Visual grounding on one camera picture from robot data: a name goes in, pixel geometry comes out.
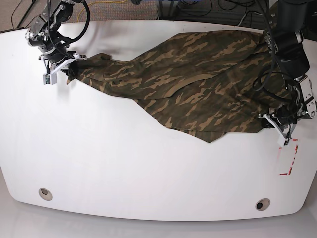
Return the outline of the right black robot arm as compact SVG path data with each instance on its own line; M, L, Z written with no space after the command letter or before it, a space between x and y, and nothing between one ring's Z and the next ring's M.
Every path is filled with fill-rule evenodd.
M86 11L86 22L83 30L75 38L69 38L59 32L61 24L67 22L76 4L82 4ZM35 22L28 28L25 38L32 47L41 51L39 60L43 62L45 73L43 83L54 85L57 83L57 73L74 75L74 63L86 60L85 55L76 51L68 51L70 44L80 40L86 33L90 23L90 10L84 0L48 0L43 12L35 18Z

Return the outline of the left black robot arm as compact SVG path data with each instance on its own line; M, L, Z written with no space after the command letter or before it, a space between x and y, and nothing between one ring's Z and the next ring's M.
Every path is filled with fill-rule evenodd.
M264 128L275 128L282 139L281 145L288 145L300 119L313 119L317 115L317 102L312 83L306 75L310 65L303 48L302 27L306 24L307 12L317 4L314 0L280 0L276 27L272 27L268 14L263 12L267 31L265 41L272 63L261 70L253 82L253 89L283 102L283 105L267 114L259 114ZM282 98L268 91L265 86L272 75L284 78L290 99Z

